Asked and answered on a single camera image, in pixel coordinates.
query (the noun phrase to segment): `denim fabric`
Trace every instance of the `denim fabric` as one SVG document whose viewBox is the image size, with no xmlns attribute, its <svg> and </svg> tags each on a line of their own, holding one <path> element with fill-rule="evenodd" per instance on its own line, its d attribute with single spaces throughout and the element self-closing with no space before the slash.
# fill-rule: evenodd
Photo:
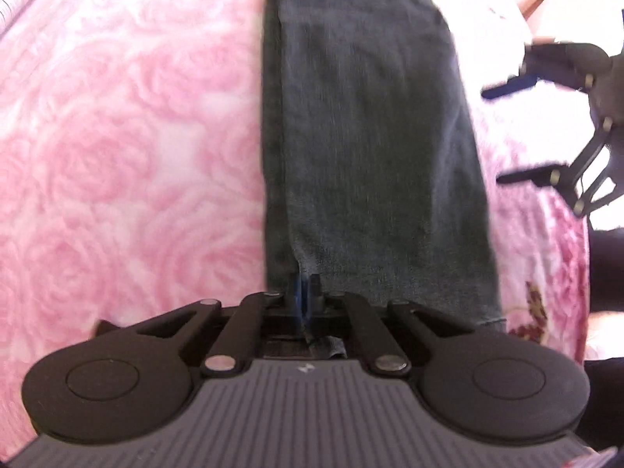
<svg viewBox="0 0 624 468">
<path fill-rule="evenodd" d="M 267 0 L 268 283 L 299 266 L 374 304 L 500 327 L 488 204 L 451 34 L 431 0 Z"/>
</svg>

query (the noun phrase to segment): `metal pin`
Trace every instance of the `metal pin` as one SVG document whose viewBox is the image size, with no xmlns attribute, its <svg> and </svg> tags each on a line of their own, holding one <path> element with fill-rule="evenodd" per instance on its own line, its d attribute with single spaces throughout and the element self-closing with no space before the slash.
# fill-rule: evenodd
<svg viewBox="0 0 624 468">
<path fill-rule="evenodd" d="M 553 170 L 553 172 L 550 173 L 550 184 L 552 186 L 558 185 L 559 179 L 561 179 L 561 172 L 557 169 Z"/>
<path fill-rule="evenodd" d="M 574 214 L 578 216 L 583 212 L 583 209 L 585 209 L 585 203 L 582 200 L 577 200 L 574 204 Z"/>
<path fill-rule="evenodd" d="M 236 367 L 236 359 L 230 356 L 212 356 L 206 359 L 204 366 L 211 371 L 232 371 Z"/>
<path fill-rule="evenodd" d="M 407 365 L 407 361 L 399 356 L 387 355 L 375 359 L 375 366 L 382 371 L 400 371 Z"/>
</svg>

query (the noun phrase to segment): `pink floral bedding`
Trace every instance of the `pink floral bedding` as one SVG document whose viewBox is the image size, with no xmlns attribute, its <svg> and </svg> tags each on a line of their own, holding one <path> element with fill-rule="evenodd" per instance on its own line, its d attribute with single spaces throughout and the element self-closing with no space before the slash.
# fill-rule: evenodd
<svg viewBox="0 0 624 468">
<path fill-rule="evenodd" d="M 29 366 L 99 318 L 263 288 L 262 7 L 30 0 L 0 35 L 0 459 L 34 434 Z M 488 106 L 466 86 L 509 327 L 581 360 L 585 226 L 549 192 L 495 185 L 537 156 L 522 100 Z"/>
</svg>

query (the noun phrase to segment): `bed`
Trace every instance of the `bed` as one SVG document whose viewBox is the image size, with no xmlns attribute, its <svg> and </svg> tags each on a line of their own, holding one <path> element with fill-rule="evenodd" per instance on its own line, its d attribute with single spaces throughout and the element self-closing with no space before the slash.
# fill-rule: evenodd
<svg viewBox="0 0 624 468">
<path fill-rule="evenodd" d="M 509 331 L 582 362 L 587 229 L 497 173 L 570 160 L 582 95 L 495 103 L 531 32 L 512 0 L 434 0 L 456 41 Z M 42 356 L 201 298 L 263 289 L 263 0 L 0 1 L 0 459 L 34 432 L 20 385 Z"/>
</svg>

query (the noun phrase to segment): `gray ribbed panel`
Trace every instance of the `gray ribbed panel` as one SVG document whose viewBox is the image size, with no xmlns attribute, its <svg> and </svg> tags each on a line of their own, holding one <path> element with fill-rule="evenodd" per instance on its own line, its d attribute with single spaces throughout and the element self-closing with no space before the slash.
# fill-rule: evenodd
<svg viewBox="0 0 624 468">
<path fill-rule="evenodd" d="M 85 447 L 46 436 L 11 468 L 558 468 L 582 454 L 575 438 L 497 447 L 434 421 L 402 381 L 358 361 L 255 361 L 237 378 L 207 381 L 163 429 Z"/>
</svg>

